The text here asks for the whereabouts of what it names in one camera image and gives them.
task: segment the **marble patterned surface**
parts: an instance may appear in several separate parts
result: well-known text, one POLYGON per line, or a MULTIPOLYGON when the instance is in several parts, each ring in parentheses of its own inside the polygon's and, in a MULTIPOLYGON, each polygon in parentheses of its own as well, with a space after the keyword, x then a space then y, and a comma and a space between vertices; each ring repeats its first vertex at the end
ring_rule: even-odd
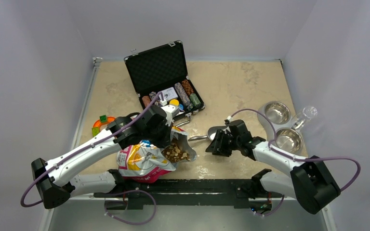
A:
MULTIPOLYGON (((286 104, 294 115, 289 89, 279 61, 274 62, 187 62, 188 75, 206 108, 184 125, 189 136, 205 135, 208 128, 224 124, 233 112, 242 108, 258 109, 268 101, 286 104)), ((92 89, 80 144, 92 137, 91 127, 99 116, 125 116, 142 110, 124 62, 102 62, 92 89)), ((266 137, 252 112, 241 112, 252 136, 266 137)), ((165 179, 248 179, 266 164, 245 158, 239 151, 230 157, 213 156, 205 149, 210 141, 190 142, 198 156, 194 162, 180 163, 165 179)), ((85 169, 82 174, 117 169, 112 154, 85 169)))

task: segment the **green block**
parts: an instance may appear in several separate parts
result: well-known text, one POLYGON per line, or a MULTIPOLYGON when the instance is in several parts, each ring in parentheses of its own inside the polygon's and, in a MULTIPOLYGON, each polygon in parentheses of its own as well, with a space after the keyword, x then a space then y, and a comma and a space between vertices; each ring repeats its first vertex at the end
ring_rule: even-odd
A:
POLYGON ((100 128, 98 127, 92 128, 93 137, 95 137, 98 133, 100 133, 100 128))
POLYGON ((106 115, 100 116, 100 122, 102 122, 102 123, 107 122, 107 116, 106 115))

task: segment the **gray floor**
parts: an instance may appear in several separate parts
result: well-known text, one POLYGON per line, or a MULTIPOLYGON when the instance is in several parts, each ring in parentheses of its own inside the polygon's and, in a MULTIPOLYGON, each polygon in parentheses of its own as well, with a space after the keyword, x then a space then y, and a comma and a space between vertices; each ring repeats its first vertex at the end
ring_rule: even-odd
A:
MULTIPOLYGON (((102 200, 69 200, 55 209, 51 231, 326 231, 321 212, 311 215, 297 201, 284 201, 273 215, 261 219, 248 209, 230 206, 167 206, 159 205, 152 221, 142 226, 132 226, 104 216, 102 200)), ((118 216, 140 222, 148 218, 152 206, 144 210, 124 211, 118 216)))

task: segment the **metal frame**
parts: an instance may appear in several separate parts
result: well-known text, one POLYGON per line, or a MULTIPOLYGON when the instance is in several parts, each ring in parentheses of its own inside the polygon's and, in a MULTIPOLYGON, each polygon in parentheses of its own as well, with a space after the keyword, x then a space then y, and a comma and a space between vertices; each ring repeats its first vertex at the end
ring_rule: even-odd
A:
MULTIPOLYGON (((91 75, 91 78, 90 78, 89 87, 87 89, 86 96, 85 96, 85 99, 84 99, 83 108, 81 110, 80 117, 79 117, 79 120, 78 120, 78 124, 77 124, 77 127, 76 127, 76 131, 75 131, 75 134, 74 134, 74 137, 73 137, 73 141, 72 141, 72 144, 70 146, 71 150, 76 148, 78 146, 79 142, 80 142, 81 131, 82 131, 83 124, 84 124, 83 121, 86 118, 88 104, 89 104, 89 101, 90 101, 91 95, 92 95, 92 89, 93 89, 95 80, 97 78, 97 73, 98 73, 98 70, 100 68, 100 64, 101 64, 102 61, 103 61, 102 58, 98 58, 98 57, 93 58, 93 71, 92 71, 92 75, 91 75)), ((83 201, 104 200, 104 199, 105 198, 96 198, 96 197, 94 197, 93 193, 70 198, 70 200, 83 200, 83 201)), ((121 198, 107 198, 106 200, 122 201, 121 198)), ((257 201, 266 200, 266 198, 256 198, 255 200, 257 200, 257 201)), ((278 201, 278 200, 280 200, 280 198, 272 198, 272 200, 278 201)), ((285 200, 294 200, 294 199, 286 197, 285 200)), ((43 215, 42 215, 42 219, 40 221, 38 231, 48 231, 49 230, 49 227, 50 227, 55 209, 56 208, 54 208, 54 209, 45 209, 43 211, 43 215)), ((328 231, 337 231, 336 224, 335 224, 332 212, 331 212, 330 205, 327 205, 325 208, 322 209, 322 214, 323 214, 323 218, 324 218, 327 230, 328 231)))

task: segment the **poker chip case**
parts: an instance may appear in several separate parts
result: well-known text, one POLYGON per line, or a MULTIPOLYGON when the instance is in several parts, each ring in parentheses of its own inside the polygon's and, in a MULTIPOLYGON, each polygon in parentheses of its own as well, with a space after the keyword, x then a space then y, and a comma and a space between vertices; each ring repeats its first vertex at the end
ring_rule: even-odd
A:
POLYGON ((184 80, 189 82, 200 103, 192 109, 187 108, 185 106, 186 100, 184 99, 184 103, 181 99, 182 96, 176 90, 177 100, 184 106, 184 112, 181 112, 174 119, 178 120, 186 116, 190 118, 191 115, 205 108, 205 103, 188 77, 184 46, 181 41, 169 42, 147 51, 133 53, 125 57, 124 62, 143 108, 146 107, 142 101, 143 97, 152 94, 152 92, 174 87, 176 83, 181 83, 184 80))

